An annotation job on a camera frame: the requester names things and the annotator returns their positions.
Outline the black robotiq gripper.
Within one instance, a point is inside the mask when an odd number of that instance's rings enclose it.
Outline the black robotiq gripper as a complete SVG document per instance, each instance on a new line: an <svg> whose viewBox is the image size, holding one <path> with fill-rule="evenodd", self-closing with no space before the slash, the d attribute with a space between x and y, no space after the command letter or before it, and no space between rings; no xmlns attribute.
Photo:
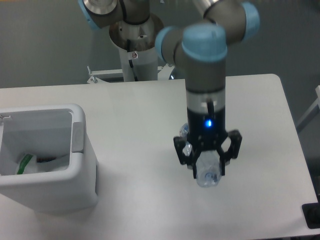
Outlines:
<svg viewBox="0 0 320 240"><path fill-rule="evenodd" d="M224 176L226 163L231 159L236 159L239 155L242 135L238 129L226 131L226 108L222 108L211 117L208 114L197 113L187 109L188 136L175 136L173 138L181 165L187 165L192 169L193 178L197 178L197 160L201 151L217 151L221 166L221 175ZM222 148L223 142L229 138L230 145L227 151ZM189 155L184 153L187 144L192 145Z"/></svg>

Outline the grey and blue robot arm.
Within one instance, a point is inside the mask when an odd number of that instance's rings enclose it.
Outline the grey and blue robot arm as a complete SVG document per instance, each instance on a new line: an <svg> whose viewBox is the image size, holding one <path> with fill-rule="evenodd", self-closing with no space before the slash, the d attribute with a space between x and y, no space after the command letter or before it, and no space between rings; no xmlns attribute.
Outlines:
<svg viewBox="0 0 320 240"><path fill-rule="evenodd" d="M109 28L126 82L157 80L159 60L184 73L188 130L173 139L174 147L194 178L205 173L214 178L225 174L242 142L238 130L225 127L228 46L254 36L260 16L248 1L196 0L194 5L202 20L179 28L165 27L148 0L79 1L91 28Z"/></svg>

